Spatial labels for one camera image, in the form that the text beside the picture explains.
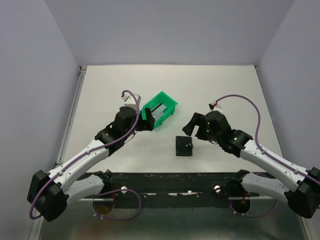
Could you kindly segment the black leather card holder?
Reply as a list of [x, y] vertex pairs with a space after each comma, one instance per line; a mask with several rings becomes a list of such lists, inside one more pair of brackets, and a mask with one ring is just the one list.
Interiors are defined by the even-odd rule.
[[193, 155], [193, 143], [191, 136], [175, 137], [175, 155], [178, 157], [191, 157]]

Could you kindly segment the green plastic bin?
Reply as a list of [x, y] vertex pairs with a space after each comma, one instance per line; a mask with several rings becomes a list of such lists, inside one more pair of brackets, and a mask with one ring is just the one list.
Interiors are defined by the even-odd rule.
[[147, 119], [145, 109], [151, 110], [151, 115], [155, 119], [154, 128], [161, 126], [164, 121], [175, 113], [178, 103], [165, 92], [161, 91], [142, 108], [141, 116], [143, 120]]

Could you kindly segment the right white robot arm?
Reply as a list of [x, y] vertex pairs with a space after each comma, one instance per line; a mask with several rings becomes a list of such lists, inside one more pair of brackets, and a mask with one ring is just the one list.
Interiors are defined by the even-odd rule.
[[191, 136], [198, 127], [196, 137], [217, 143], [223, 151], [265, 170], [273, 178], [247, 172], [230, 183], [230, 191], [241, 196], [245, 192], [257, 193], [288, 205], [297, 215], [310, 219], [320, 206], [320, 170], [296, 165], [262, 147], [242, 130], [231, 128], [226, 117], [213, 110], [206, 115], [194, 113], [182, 131]]

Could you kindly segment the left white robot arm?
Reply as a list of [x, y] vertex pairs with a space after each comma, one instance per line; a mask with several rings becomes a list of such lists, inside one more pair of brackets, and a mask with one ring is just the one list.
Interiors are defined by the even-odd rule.
[[33, 210], [48, 222], [57, 219], [75, 196], [71, 186], [87, 170], [122, 148], [133, 132], [152, 131], [154, 124], [150, 108], [120, 107], [114, 121], [100, 130], [82, 151], [49, 172], [38, 170], [32, 176], [27, 194], [27, 201], [31, 204], [30, 219], [38, 219]]

